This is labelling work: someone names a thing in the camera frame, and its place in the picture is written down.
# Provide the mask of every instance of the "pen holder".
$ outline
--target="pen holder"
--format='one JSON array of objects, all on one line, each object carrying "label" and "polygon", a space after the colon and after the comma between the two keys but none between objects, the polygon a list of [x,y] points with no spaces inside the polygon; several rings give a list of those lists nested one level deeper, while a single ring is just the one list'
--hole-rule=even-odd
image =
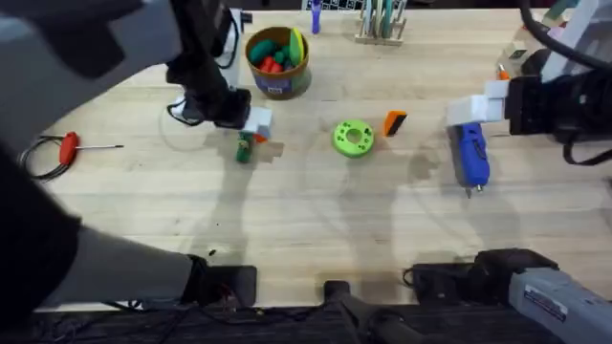
[{"label": "pen holder", "polygon": [[302,35],[304,59],[293,69],[282,73],[266,73],[259,70],[249,61],[249,52],[257,43],[264,39],[271,39],[279,47],[289,45],[290,34],[290,28],[267,28],[254,34],[251,39],[249,39],[249,42],[247,42],[247,49],[245,49],[247,63],[249,63],[249,68],[251,68],[257,88],[269,98],[276,100],[290,99],[301,94],[308,88],[310,84],[310,71],[308,70],[308,41],[304,35]]}]

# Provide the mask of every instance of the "screwdriver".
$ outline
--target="screwdriver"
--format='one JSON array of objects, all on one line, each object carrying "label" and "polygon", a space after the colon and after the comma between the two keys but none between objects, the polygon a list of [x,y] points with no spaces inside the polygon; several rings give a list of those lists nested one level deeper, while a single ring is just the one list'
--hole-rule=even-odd
[{"label": "screwdriver", "polygon": [[123,148],[122,144],[109,144],[97,146],[79,146],[78,135],[75,132],[70,132],[62,139],[59,145],[59,163],[69,165],[75,159],[78,150],[83,149],[108,149],[108,148]]},{"label": "screwdriver", "polygon": [[459,125],[457,129],[464,182],[470,197],[472,188],[482,192],[483,187],[489,182],[491,168],[487,158],[487,143],[482,135],[480,123]]},{"label": "screwdriver", "polygon": [[510,80],[510,75],[508,74],[508,72],[506,72],[506,69],[504,68],[504,65],[502,65],[501,63],[499,64],[499,75],[498,78],[500,80]]}]

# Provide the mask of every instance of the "green toy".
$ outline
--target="green toy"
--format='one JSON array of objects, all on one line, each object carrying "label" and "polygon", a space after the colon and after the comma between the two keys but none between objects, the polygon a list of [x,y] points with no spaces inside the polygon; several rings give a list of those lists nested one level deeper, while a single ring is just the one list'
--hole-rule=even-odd
[{"label": "green toy", "polygon": [[382,38],[391,37],[391,15],[393,14],[393,6],[391,0],[385,0],[384,17],[382,18]]},{"label": "green toy", "polygon": [[276,54],[274,54],[274,61],[276,61],[276,63],[279,65],[282,65],[283,62],[285,62],[285,54],[282,51],[276,52]]},{"label": "green toy", "polygon": [[302,34],[296,28],[291,29],[289,58],[291,59],[291,64],[296,67],[304,59],[304,42],[302,41]]},{"label": "green toy", "polygon": [[276,43],[271,39],[264,39],[252,47],[249,52],[249,61],[253,66],[259,66],[266,56],[274,54],[275,51]]},{"label": "green toy", "polygon": [[289,46],[283,46],[280,51],[283,52],[285,57],[289,58]]},{"label": "green toy", "polygon": [[247,163],[251,159],[253,147],[253,136],[250,133],[240,133],[238,136],[238,151],[236,161]]},{"label": "green toy", "polygon": [[348,119],[338,124],[332,142],[342,155],[360,158],[374,146],[374,131],[368,123],[360,119]]}]

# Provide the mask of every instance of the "blue marker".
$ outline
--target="blue marker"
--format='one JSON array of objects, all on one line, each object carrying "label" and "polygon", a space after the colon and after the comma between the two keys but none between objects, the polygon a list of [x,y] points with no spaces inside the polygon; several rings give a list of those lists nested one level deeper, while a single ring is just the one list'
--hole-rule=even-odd
[{"label": "blue marker", "polygon": [[489,182],[491,168],[487,158],[487,143],[479,123],[458,126],[459,151],[466,186],[478,192]]},{"label": "blue marker", "polygon": [[313,12],[313,33],[317,34],[321,31],[319,23],[319,18],[321,17],[321,0],[313,0],[311,10]]}]

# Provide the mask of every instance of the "red toy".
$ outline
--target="red toy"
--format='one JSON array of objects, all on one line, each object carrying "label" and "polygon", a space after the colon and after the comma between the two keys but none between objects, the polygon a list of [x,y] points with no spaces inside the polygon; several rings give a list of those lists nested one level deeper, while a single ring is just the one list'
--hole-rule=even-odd
[{"label": "red toy", "polygon": [[263,62],[259,65],[259,70],[262,72],[270,73],[274,64],[274,58],[272,56],[266,56]]},{"label": "red toy", "polygon": [[283,66],[279,65],[278,63],[273,63],[272,67],[270,68],[270,73],[282,73],[283,72]]}]

